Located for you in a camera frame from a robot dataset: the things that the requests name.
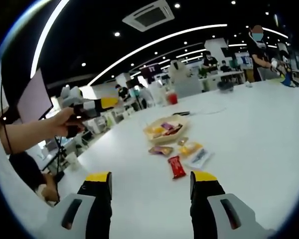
person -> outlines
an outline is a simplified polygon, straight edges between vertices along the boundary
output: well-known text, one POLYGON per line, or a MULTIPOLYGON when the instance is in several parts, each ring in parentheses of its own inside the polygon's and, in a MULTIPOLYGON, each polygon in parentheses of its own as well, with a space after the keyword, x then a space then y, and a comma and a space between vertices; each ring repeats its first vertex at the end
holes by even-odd
POLYGON ((119 92, 119 97, 125 102, 128 98, 131 97, 128 88, 122 87, 121 85, 117 84, 115 89, 119 92))
POLYGON ((220 70, 222 72, 230 72, 231 71, 231 68, 229 66, 227 66, 225 60, 222 60, 221 63, 222 63, 222 66, 220 67, 220 70))
POLYGON ((49 173, 41 173, 35 160, 21 152, 11 154, 9 161, 25 184, 46 202, 58 202, 56 183, 49 173))
POLYGON ((154 102, 154 99, 150 91, 143 84, 139 83, 139 88, 141 104, 143 108, 146 109, 150 105, 150 103, 154 102))
POLYGON ((74 115, 73 108, 66 107, 49 119, 24 124, 7 124, 5 127, 0 121, 0 140, 6 154, 21 153, 55 136, 66 137, 68 126, 71 125, 78 126, 82 132, 84 125, 80 120, 69 121, 71 115, 74 115))
POLYGON ((276 69, 271 64, 267 45, 264 43, 264 30, 260 25, 249 28, 246 39, 247 49, 253 61, 255 81, 263 81, 278 78, 276 69))
POLYGON ((205 59, 203 63, 203 68, 205 68, 208 72, 217 71, 218 61, 215 57, 211 56, 210 51, 205 52, 205 59))

monitor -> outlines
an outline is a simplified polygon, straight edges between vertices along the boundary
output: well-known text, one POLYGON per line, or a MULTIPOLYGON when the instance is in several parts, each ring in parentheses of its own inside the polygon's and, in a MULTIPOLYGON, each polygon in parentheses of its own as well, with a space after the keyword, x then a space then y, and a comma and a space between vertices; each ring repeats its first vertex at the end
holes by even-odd
POLYGON ((53 108, 40 69, 27 84, 16 107, 22 123, 40 120, 53 108))

white table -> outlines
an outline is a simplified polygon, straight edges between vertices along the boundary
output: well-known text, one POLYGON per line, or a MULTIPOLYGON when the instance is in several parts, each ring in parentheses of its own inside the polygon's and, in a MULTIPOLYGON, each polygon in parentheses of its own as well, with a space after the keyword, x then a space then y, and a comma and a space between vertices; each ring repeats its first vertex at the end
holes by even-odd
POLYGON ((88 173, 111 171, 110 238, 193 238, 190 177, 173 181, 167 159, 149 155, 142 132, 146 123, 183 111, 194 113, 188 117, 190 141, 215 152, 205 171, 252 208, 264 228, 278 230, 299 199, 299 88, 274 81, 136 112, 79 157, 80 170, 65 170, 61 197, 76 193, 88 173))
POLYGON ((224 77, 224 76, 234 76, 234 75, 240 75, 241 76, 241 79, 243 82, 246 81, 245 79, 245 74, 243 71, 230 71, 230 72, 221 72, 221 73, 218 73, 218 74, 215 74, 215 75, 207 75, 206 78, 202 78, 202 79, 199 79, 202 83, 203 82, 208 82, 208 85, 209 85, 209 90, 210 91, 213 91, 213 90, 216 90, 217 89, 217 83, 221 81, 221 77, 224 77))

air conditioning vent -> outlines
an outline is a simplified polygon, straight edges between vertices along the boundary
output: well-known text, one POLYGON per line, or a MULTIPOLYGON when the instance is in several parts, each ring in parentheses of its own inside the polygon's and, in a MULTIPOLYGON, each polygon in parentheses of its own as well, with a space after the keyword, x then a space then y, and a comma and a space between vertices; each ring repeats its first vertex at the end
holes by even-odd
POLYGON ((168 3, 165 0, 158 0, 134 11, 122 22, 139 31, 147 31, 174 18, 168 3))

red candy bar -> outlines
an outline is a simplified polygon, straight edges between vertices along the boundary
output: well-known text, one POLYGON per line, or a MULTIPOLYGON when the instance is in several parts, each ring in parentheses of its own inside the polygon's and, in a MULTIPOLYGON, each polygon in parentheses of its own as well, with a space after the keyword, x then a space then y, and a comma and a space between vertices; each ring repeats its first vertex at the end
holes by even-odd
POLYGON ((174 177, 173 179, 186 176, 186 173, 183 169, 183 166, 180 164, 179 156, 172 157, 168 160, 173 170, 174 177))

